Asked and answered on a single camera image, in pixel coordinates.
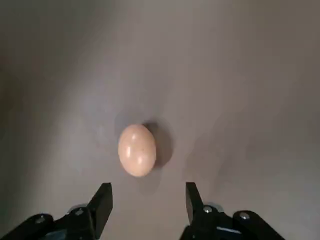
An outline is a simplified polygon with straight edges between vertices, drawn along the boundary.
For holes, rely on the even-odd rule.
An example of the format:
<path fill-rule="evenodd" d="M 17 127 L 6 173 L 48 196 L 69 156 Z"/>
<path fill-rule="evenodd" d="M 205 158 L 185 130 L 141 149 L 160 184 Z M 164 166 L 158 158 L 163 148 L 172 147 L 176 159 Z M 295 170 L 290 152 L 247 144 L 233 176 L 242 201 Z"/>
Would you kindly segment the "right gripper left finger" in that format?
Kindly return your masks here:
<path fill-rule="evenodd" d="M 1 237 L 2 240 L 98 240 L 113 209 L 111 183 L 102 183 L 89 203 L 59 219 L 35 214 Z"/>

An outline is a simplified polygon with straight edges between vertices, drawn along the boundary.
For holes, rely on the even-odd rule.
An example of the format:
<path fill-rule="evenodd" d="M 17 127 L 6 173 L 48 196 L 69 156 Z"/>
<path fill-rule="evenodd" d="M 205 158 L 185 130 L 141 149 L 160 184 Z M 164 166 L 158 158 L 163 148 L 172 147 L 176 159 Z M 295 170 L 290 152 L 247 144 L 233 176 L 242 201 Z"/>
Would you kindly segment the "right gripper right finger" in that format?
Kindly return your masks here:
<path fill-rule="evenodd" d="M 216 207 L 205 204 L 194 182 L 185 184 L 185 202 L 189 225 L 181 240 L 281 240 L 263 218 L 250 210 L 240 210 L 229 216 Z"/>

